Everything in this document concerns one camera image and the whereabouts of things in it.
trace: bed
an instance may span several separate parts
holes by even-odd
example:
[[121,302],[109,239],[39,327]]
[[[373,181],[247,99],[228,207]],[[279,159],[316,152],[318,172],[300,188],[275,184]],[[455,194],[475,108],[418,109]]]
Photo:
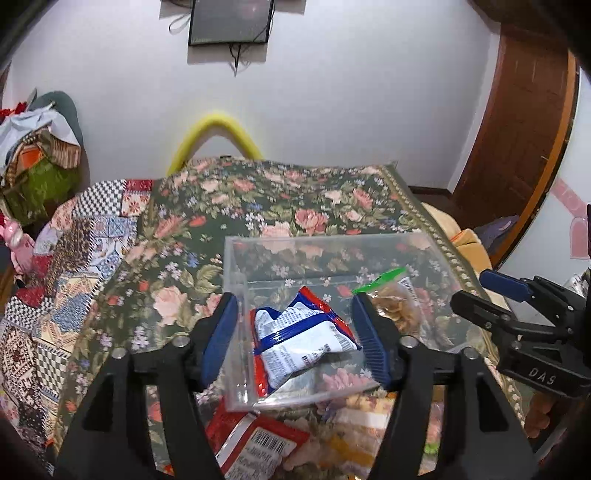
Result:
[[[221,294],[226,235],[421,230],[438,245],[462,288],[486,297],[473,266],[440,223],[393,166],[310,168],[221,157],[191,160],[161,180],[97,183],[58,208],[37,240],[27,288],[7,304],[0,323],[2,409],[51,470],[51,459],[88,385],[113,348],[141,352],[162,347],[211,314]],[[400,254],[416,257],[413,252]],[[498,358],[487,334],[474,328],[459,336],[453,330],[452,291],[440,265],[418,261],[407,267],[421,306],[440,333],[441,348],[468,341],[494,370]],[[362,376],[335,371],[334,382],[359,381]],[[516,385],[498,374],[496,378],[523,421]],[[197,396],[205,421],[221,395],[222,382],[216,381]],[[357,401],[375,408],[387,397],[378,389]],[[154,461],[169,472],[156,391],[148,389],[147,402]],[[328,407],[277,416],[321,439],[327,436]],[[321,463],[309,452],[280,476],[342,474],[337,460],[325,460],[322,468]]]

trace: green floral fabric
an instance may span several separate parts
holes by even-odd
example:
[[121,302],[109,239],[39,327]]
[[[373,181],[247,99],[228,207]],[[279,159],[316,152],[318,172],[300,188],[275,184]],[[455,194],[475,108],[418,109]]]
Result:
[[[124,346],[133,352],[162,347],[178,333],[191,331],[199,319],[215,309],[222,293],[224,237],[359,235],[385,232],[426,232],[450,267],[442,268],[422,245],[398,247],[399,263],[405,265],[421,300],[423,312],[437,332],[439,348],[466,341],[485,354],[492,364],[496,352],[487,334],[477,328],[458,329],[449,307],[455,285],[486,296],[469,264],[456,252],[430,215],[409,193],[392,166],[360,168],[307,168],[269,161],[235,158],[196,160],[185,170],[155,181],[150,203],[138,221],[138,240],[96,299],[80,333],[60,397],[55,441],[59,448],[87,386],[111,350]],[[302,262],[319,262],[322,252],[308,252]],[[339,268],[333,261],[335,270]],[[344,301],[350,289],[368,280],[358,259],[359,273],[351,287],[335,287],[330,276],[314,289],[321,298]],[[288,271],[274,271],[285,280],[286,290],[276,299],[291,295]],[[328,386],[366,382],[364,371],[335,368],[327,375]],[[499,377],[505,393],[522,418],[515,385]],[[197,395],[204,420],[213,413],[222,394],[218,380]],[[385,396],[383,391],[368,395]],[[168,455],[158,407],[158,395],[148,389],[149,423],[158,467],[167,470]],[[277,413],[283,420],[305,419],[320,434],[326,405]],[[300,465],[278,476],[328,478],[343,473],[339,465],[322,470]]]

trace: white cloth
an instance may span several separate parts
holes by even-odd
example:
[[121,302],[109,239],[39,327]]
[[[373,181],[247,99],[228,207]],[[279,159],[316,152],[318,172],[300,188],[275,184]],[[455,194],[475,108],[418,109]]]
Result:
[[27,134],[47,126],[50,133],[60,140],[78,145],[78,140],[62,114],[47,105],[31,112],[11,115],[0,125],[0,170],[4,171],[6,157],[11,148]]

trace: clear plastic container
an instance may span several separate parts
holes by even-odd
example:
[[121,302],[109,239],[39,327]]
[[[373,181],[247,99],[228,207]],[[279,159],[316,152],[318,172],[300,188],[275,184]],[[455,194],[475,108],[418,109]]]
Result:
[[[223,289],[234,293],[239,302],[239,318],[224,363],[228,409],[302,406],[378,386],[371,378],[363,352],[355,351],[325,355],[314,367],[296,374],[271,395],[259,398],[249,312],[263,306],[282,310],[302,286],[307,286],[355,331],[350,318],[351,291],[399,266],[407,267],[412,279],[413,275],[418,276],[414,260],[421,264],[436,262],[439,269],[448,269],[435,243],[422,232],[226,237]],[[449,292],[460,290],[451,272],[444,276]],[[432,348],[446,349],[435,345],[433,321],[423,319],[421,341],[432,343]]]

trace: red package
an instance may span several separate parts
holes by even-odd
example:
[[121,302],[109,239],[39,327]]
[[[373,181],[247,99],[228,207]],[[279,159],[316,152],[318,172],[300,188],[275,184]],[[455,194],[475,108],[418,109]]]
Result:
[[310,435],[269,417],[228,412],[223,400],[206,434],[228,480],[269,480]]

